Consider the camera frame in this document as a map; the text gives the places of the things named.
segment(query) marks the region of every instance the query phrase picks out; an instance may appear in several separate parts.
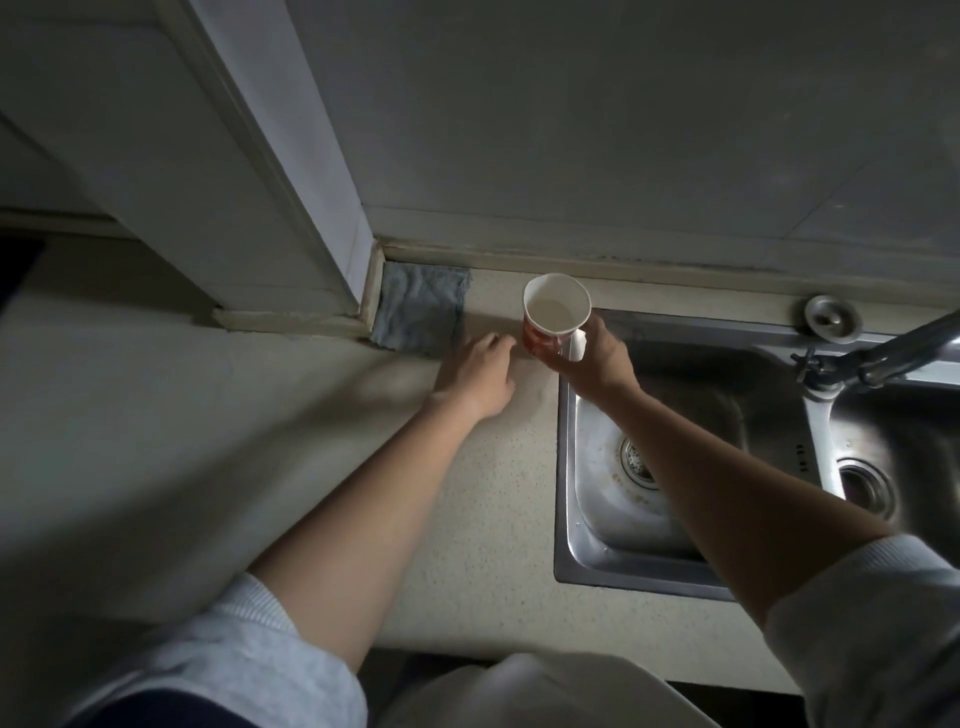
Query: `faucet handle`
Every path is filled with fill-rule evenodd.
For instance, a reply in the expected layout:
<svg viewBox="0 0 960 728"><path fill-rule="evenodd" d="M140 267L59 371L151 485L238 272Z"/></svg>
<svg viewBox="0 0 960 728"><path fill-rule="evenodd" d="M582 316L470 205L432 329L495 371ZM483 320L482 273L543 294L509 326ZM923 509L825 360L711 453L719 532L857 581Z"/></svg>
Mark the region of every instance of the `faucet handle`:
<svg viewBox="0 0 960 728"><path fill-rule="evenodd" d="M807 347L806 353L803 356L800 356L798 353L790 354L790 358L797 362L797 383L804 383L807 372L820 369L818 362L814 359L816 351L816 347Z"/></svg>

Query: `stainless steel sink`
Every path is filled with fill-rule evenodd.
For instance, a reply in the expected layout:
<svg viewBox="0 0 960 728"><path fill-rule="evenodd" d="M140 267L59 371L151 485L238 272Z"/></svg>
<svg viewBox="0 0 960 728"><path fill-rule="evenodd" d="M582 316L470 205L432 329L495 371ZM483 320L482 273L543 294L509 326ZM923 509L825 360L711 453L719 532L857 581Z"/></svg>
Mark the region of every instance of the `stainless steel sink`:
<svg viewBox="0 0 960 728"><path fill-rule="evenodd" d="M960 389L847 391L833 403L830 424L847 500L960 566Z"/></svg>
<svg viewBox="0 0 960 728"><path fill-rule="evenodd" d="M647 392L813 487L847 497L960 561L960 357L836 401L797 383L792 328L602 311ZM889 337L865 335L843 353ZM613 422L561 381L554 572L559 581L732 599Z"/></svg>

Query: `forearm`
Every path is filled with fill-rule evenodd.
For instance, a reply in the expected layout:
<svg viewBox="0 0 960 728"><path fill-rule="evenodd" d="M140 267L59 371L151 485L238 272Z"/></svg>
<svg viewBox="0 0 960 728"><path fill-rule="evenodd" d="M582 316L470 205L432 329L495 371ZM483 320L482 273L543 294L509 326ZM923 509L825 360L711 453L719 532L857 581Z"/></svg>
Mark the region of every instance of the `forearm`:
<svg viewBox="0 0 960 728"><path fill-rule="evenodd" d="M640 451L690 537L748 612L892 533L882 520L782 473L638 387L603 405Z"/></svg>
<svg viewBox="0 0 960 728"><path fill-rule="evenodd" d="M251 567L300 635L354 671L475 422L463 407L431 399Z"/></svg>

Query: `dish rag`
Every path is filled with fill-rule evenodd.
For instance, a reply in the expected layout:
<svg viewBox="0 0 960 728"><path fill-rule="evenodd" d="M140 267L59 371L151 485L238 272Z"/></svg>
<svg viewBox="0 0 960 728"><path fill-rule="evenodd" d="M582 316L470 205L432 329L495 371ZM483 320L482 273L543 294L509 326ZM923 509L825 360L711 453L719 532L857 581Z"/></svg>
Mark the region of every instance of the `dish rag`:
<svg viewBox="0 0 960 728"><path fill-rule="evenodd" d="M468 268L387 261L370 340L395 352L443 357L459 333L469 286Z"/></svg>

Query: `gray sleeve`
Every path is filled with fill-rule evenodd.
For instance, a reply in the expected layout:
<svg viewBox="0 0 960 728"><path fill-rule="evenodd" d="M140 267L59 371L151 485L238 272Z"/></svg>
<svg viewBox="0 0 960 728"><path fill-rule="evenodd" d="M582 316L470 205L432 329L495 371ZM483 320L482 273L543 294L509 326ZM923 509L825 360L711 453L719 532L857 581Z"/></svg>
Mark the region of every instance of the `gray sleeve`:
<svg viewBox="0 0 960 728"><path fill-rule="evenodd" d="M207 611L153 632L89 688L66 719L156 689L205 697L263 728L367 724L356 676L339 658L304 642L273 594L247 573Z"/></svg>
<svg viewBox="0 0 960 728"><path fill-rule="evenodd" d="M814 726L960 725L960 571L916 537L841 559L775 604L765 633Z"/></svg>

